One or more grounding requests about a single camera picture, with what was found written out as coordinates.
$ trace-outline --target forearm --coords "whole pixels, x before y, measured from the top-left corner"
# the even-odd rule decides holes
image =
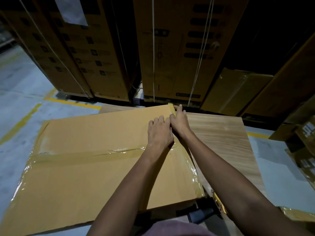
[[[189,130],[183,138],[229,216],[244,234],[301,234],[298,226],[283,216],[244,175],[202,143],[192,131]]]
[[[129,235],[161,153],[157,147],[147,146],[93,222],[88,236]]]

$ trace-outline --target person's left hand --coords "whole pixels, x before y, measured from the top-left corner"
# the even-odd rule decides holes
[[[169,118],[164,121],[164,116],[159,116],[149,122],[148,146],[156,146],[165,150],[174,141],[170,123]]]

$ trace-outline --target plastic strapping band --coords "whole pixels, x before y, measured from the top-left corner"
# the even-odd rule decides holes
[[[231,99],[238,93],[238,91],[241,89],[241,87],[244,85],[244,83],[246,82],[247,79],[248,79],[248,75],[245,75],[242,77],[241,82],[239,82],[238,86],[234,89],[234,91],[232,92],[230,97],[220,107],[220,109],[218,111],[219,113],[221,113],[223,111],[223,109],[225,109],[225,107],[228,105],[228,103],[231,101]]]
[[[117,35],[118,35],[118,41],[119,41],[119,45],[120,45],[120,50],[121,50],[121,54],[122,54],[122,56],[123,56],[123,61],[124,61],[124,65],[125,65],[126,74],[128,75],[127,66],[126,66],[126,62],[125,62],[125,57],[124,57],[124,53],[123,53],[123,48],[121,47],[121,43],[120,43],[119,30],[118,30],[118,26],[117,26],[116,15],[115,15],[115,11],[114,11],[114,6],[113,6],[112,0],[111,0],[111,4],[112,4],[112,10],[113,10],[113,13],[114,13],[114,19],[115,19],[115,24],[116,24],[116,30],[117,30]]]
[[[200,66],[201,66],[201,61],[202,61],[203,53],[204,53],[204,50],[205,50],[205,48],[206,48],[206,44],[207,44],[207,40],[208,40],[208,35],[209,35],[209,30],[210,30],[210,25],[211,25],[211,19],[212,19],[212,12],[213,12],[213,5],[214,5],[214,2],[215,2],[215,0],[210,0],[209,10],[208,10],[208,14],[207,14],[207,20],[206,20],[206,24],[205,24],[205,27],[204,27],[204,33],[203,33],[203,38],[202,38],[202,44],[201,44],[201,48],[200,48],[199,60],[198,60],[198,64],[197,64],[196,74],[195,74],[195,79],[194,79],[194,83],[193,83],[192,88],[191,88],[191,93],[190,93],[190,96],[189,96],[189,100],[188,100],[187,107],[189,107],[189,103],[190,103],[190,100],[191,100],[191,97],[192,97],[192,93],[194,92],[194,89],[195,89],[195,85],[196,85],[196,81],[197,81],[197,78],[198,78],[198,74],[199,74],[199,69],[200,69]],[[204,36],[205,36],[205,34],[206,34],[208,19],[209,19],[210,8],[211,8],[211,15],[210,15],[209,27],[208,27],[207,37],[206,37],[206,39],[204,39]]]
[[[154,0],[152,0],[152,34],[153,34],[153,102],[155,102],[155,87],[154,87],[154,62],[155,62],[155,43],[154,43]]]
[[[53,54],[57,57],[57,59],[62,63],[62,65],[66,68],[66,70],[70,73],[70,75],[73,77],[73,79],[76,81],[76,83],[80,86],[81,90],[83,91],[83,93],[85,94],[85,96],[87,98],[90,98],[89,95],[86,94],[85,90],[83,89],[83,87],[79,84],[79,82],[77,81],[77,79],[73,76],[73,74],[71,73],[71,71],[68,69],[68,67],[61,61],[61,59],[59,58],[59,56],[56,54],[56,52],[53,50],[53,48],[50,46],[50,44],[48,43],[48,41],[46,40],[45,36],[43,35],[43,33],[40,31],[40,29],[38,28],[37,24],[35,23],[33,17],[31,16],[31,14],[28,12],[28,10],[26,9],[24,3],[22,2],[22,0],[19,0],[20,3],[22,4],[23,8],[25,9],[27,15],[30,17],[30,19],[32,20],[34,26],[36,27],[36,29],[38,30],[38,32],[40,33],[40,35],[42,36],[42,38],[44,39],[44,41],[46,42],[46,44],[48,45],[48,47],[51,49],[51,51],[53,52]]]
[[[32,54],[32,52],[29,50],[29,48],[27,47],[27,45],[25,44],[25,42],[23,41],[23,39],[21,38],[21,36],[19,35],[19,33],[17,32],[17,30],[14,28],[14,26],[10,23],[9,19],[6,17],[6,15],[3,13],[3,11],[0,11],[1,15],[3,15],[6,19],[6,21],[10,24],[10,27],[14,30],[14,32],[16,33],[16,35],[18,36],[18,38],[20,39],[20,41],[22,42],[22,44],[25,46],[25,48],[27,49],[28,53],[30,54],[30,56],[32,57],[33,61],[37,64],[37,67],[42,71],[42,73],[46,76],[46,78],[51,82],[51,80],[49,79],[49,77],[45,74],[44,70],[42,69],[42,67],[40,66],[40,64],[37,62],[37,60],[35,59],[34,55]]]

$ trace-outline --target person's left arm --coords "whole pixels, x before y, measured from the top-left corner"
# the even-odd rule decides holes
[[[87,236],[127,236],[135,221],[143,196],[154,172],[159,171],[160,158],[174,141],[170,119],[160,116],[149,122],[148,145],[143,154],[124,177],[114,194],[102,208]]]

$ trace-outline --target person's right arm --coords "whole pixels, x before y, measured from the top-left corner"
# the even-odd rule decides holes
[[[312,234],[282,214],[244,175],[213,152],[191,131],[186,111],[175,106],[171,126],[184,139],[204,177],[244,235]]]

